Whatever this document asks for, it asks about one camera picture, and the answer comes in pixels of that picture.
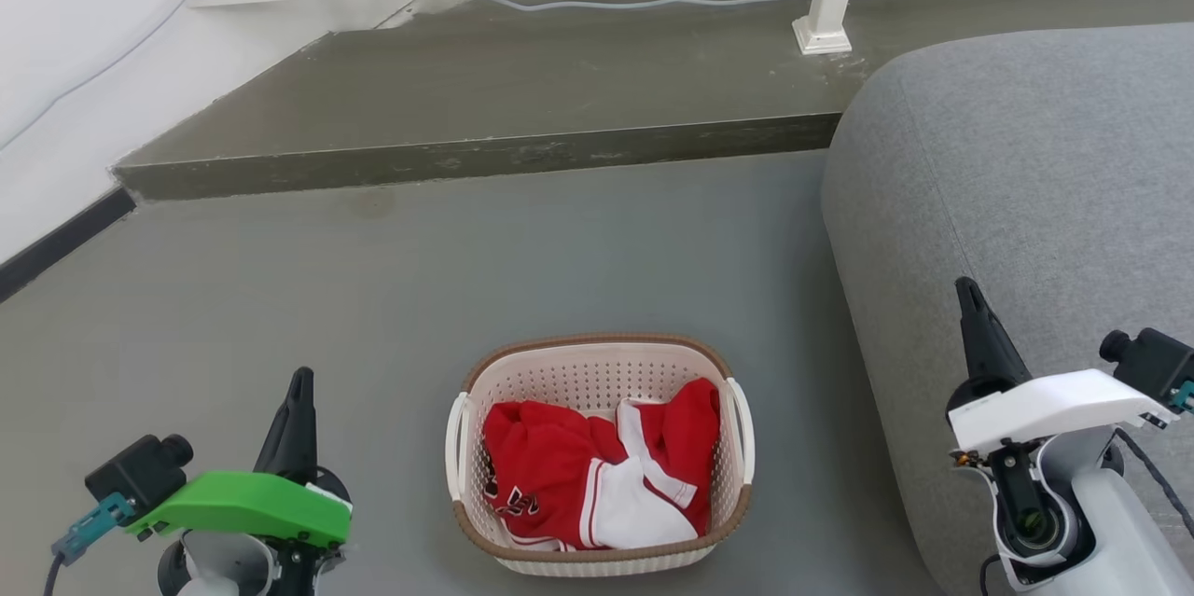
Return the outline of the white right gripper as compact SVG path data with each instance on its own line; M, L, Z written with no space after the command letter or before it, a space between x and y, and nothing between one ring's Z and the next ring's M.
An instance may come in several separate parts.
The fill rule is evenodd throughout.
M960 451L985 455L1001 449L1007 440L1027 443L1121 423L1139 428L1146 416L1161 424L1178 419L1171 408L1098 369L1030 380L1028 367L980 285L971 277L959 277L955 289L966 386L972 392L997 392L997 379L1026 382L947 413Z

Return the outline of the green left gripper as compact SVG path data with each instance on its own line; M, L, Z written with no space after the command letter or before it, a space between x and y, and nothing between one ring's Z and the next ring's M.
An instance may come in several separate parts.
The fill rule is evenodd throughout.
M298 430L294 446L293 434ZM193 478L133 522L129 535L219 532L330 548L350 535L353 506L298 485L316 477L314 371L294 371L260 451L256 472L213 471Z

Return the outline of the cream plastic laundry basket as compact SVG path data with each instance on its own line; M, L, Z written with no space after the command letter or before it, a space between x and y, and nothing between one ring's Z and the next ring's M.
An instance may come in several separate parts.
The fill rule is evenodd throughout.
M666 403L697 379L716 387L721 420L703 536L641 549L535 552L513 545L482 494L490 463L482 430L491 408L534 401L611 419L618 401ZM453 514L464 536L507 570L535 577L626 577L702 561L737 532L752 493L756 440L741 385L703 342L673 334L580 334L522 342L478 363L453 399L444 463Z

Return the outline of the grey fabric sofa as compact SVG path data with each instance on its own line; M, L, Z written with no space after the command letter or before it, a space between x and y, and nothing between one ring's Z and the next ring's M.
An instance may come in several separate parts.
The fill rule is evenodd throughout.
M1194 21L980 36L896 57L841 116L821 205L901 504L944 596L979 596L991 499L950 467L955 279L1035 377L1112 331L1194 346Z

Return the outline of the red and white jersey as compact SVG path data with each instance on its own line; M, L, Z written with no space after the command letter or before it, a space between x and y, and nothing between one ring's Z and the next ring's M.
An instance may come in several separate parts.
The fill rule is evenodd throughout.
M712 515L720 400L706 379L615 416L500 403L482 437L484 500L521 549L641 549L703 536Z

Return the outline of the black baseboard strip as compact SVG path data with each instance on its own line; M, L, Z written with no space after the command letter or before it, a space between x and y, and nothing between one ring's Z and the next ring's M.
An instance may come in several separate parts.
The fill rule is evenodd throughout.
M135 209L136 201L133 199L133 195L124 188L115 188L93 205L44 235L38 242L21 248L21 252L0 264L0 303L13 299L13 295L37 279L41 274L47 272Z

